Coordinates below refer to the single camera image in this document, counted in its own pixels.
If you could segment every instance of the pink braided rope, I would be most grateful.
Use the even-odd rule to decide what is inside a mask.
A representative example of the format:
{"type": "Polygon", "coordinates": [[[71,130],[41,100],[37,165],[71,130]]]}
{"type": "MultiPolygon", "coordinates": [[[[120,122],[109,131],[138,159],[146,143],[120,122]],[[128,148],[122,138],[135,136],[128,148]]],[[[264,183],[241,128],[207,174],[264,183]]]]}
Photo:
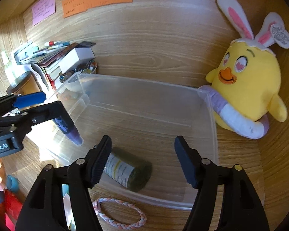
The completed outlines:
{"type": "Polygon", "coordinates": [[[105,222],[107,222],[108,224],[116,227],[116,228],[119,228],[119,229],[125,229],[125,230],[132,230],[132,229],[136,229],[136,228],[139,228],[141,226],[143,226],[146,221],[147,221],[147,217],[145,216],[144,212],[142,212],[138,207],[136,207],[135,205],[129,203],[129,202],[124,202],[122,200],[118,200],[118,199],[115,199],[115,198],[99,198],[95,201],[93,201],[93,208],[95,210],[95,213],[96,215],[99,215],[100,217],[103,218],[103,220],[105,222]],[[127,206],[129,208],[132,208],[132,209],[135,209],[139,215],[140,215],[140,221],[134,223],[134,224],[122,224],[122,223],[119,223],[117,221],[114,221],[112,220],[111,218],[109,218],[107,215],[105,215],[102,211],[101,211],[101,202],[103,201],[110,201],[110,202],[115,202],[115,203],[118,203],[120,205],[123,205],[123,206],[127,206]]]}

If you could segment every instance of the yellow chick plush toy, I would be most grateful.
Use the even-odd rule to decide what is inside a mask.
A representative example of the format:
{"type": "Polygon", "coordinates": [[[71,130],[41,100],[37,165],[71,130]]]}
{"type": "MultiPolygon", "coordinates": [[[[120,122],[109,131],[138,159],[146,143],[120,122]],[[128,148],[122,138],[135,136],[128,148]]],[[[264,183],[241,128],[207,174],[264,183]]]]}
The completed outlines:
{"type": "Polygon", "coordinates": [[[280,122],[287,118],[278,95],[281,71],[268,47],[277,43],[289,48],[289,33],[281,17],[269,13],[254,38],[237,0],[217,0],[217,4],[242,38],[231,42],[220,65],[207,74],[212,86],[200,88],[209,92],[219,126],[258,139],[268,131],[268,111],[280,122]]]}

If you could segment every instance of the clear plastic bin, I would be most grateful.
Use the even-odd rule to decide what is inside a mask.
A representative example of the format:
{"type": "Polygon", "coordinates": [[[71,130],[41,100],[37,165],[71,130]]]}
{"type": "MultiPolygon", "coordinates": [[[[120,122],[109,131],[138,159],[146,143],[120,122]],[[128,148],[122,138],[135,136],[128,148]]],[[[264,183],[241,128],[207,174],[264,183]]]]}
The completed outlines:
{"type": "Polygon", "coordinates": [[[131,192],[103,173],[101,187],[152,205],[190,209],[197,191],[187,184],[174,150],[184,136],[191,148],[218,164],[215,121],[205,91],[126,77],[76,73],[48,102],[60,100],[84,139],[69,141],[52,121],[33,127],[29,137],[61,165],[69,165],[98,144],[104,135],[153,165],[145,188],[131,192]]]}

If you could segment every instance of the purple sticky note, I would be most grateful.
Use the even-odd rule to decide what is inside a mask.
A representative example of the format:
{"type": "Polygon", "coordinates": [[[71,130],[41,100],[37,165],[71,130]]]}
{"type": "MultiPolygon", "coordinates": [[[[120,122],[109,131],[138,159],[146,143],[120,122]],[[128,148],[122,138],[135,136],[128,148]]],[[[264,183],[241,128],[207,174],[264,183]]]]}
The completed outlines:
{"type": "Polygon", "coordinates": [[[32,6],[33,25],[56,12],[55,0],[39,0],[32,6]]]}

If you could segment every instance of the bunny ear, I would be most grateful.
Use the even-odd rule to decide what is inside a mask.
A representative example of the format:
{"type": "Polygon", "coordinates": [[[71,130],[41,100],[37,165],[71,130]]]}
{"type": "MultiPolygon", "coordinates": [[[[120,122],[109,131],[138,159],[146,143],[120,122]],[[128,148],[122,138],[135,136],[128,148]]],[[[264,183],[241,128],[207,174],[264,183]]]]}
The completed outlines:
{"type": "Polygon", "coordinates": [[[242,38],[254,39],[244,10],[237,0],[217,0],[217,4],[242,38]]]}
{"type": "Polygon", "coordinates": [[[262,28],[259,31],[258,35],[256,35],[255,40],[260,42],[265,47],[269,47],[275,43],[273,37],[270,34],[270,28],[272,24],[277,23],[282,28],[285,28],[283,19],[279,14],[275,12],[270,12],[267,14],[264,22],[262,24],[262,28]]]}

